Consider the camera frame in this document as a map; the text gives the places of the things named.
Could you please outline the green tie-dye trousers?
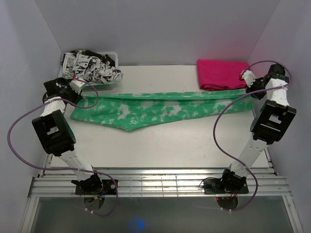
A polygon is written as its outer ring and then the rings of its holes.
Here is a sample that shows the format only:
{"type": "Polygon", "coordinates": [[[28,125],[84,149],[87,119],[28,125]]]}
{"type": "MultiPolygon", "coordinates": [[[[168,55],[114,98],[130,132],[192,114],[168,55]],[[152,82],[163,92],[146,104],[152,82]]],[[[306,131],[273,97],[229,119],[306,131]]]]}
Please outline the green tie-dye trousers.
{"type": "Polygon", "coordinates": [[[245,91],[87,94],[70,115],[72,120],[124,131],[218,115],[245,91]]]}

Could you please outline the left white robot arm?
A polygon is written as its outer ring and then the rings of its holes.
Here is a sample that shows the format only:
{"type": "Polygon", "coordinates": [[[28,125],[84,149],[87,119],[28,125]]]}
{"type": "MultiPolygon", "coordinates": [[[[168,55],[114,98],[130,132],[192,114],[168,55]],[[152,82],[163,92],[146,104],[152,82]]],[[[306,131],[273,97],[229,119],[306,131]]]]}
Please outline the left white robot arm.
{"type": "Polygon", "coordinates": [[[83,162],[74,150],[76,138],[64,113],[67,103],[77,104],[82,99],[82,90],[86,81],[82,78],[57,78],[44,83],[46,93],[42,101],[43,113],[32,120],[38,139],[47,154],[60,158],[69,167],[77,179],[72,183],[84,192],[98,194],[103,190],[103,182],[90,164],[83,162]]]}

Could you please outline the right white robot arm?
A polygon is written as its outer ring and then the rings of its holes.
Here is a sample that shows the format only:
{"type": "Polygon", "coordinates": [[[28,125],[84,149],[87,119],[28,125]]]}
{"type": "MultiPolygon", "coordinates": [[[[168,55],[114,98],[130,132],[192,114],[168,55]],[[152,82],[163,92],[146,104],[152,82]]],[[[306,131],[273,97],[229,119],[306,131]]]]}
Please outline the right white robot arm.
{"type": "Polygon", "coordinates": [[[258,100],[266,97],[267,100],[251,124],[251,136],[246,146],[237,160],[224,170],[219,181],[220,189],[226,193],[246,187],[248,169],[265,149],[281,140],[296,115],[296,109],[287,101],[286,85],[290,78],[282,65],[271,65],[261,78],[256,78],[252,71],[244,71],[240,79],[245,81],[245,91],[251,97],[258,100]]]}

